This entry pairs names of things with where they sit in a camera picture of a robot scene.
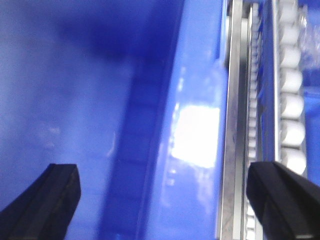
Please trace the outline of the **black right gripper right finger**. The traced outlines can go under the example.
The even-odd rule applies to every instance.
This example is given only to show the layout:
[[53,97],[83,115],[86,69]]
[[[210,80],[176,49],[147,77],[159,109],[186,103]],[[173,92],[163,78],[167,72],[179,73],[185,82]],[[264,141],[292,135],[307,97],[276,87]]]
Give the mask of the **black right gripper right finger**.
[[253,162],[246,195],[268,240],[320,238],[320,188],[278,162]]

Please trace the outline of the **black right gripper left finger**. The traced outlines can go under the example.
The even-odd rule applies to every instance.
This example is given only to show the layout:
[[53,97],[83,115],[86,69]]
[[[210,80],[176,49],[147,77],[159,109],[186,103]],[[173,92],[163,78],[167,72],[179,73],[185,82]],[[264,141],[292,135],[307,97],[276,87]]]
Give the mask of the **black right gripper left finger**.
[[81,198],[76,164],[49,164],[0,212],[2,240],[63,240]]

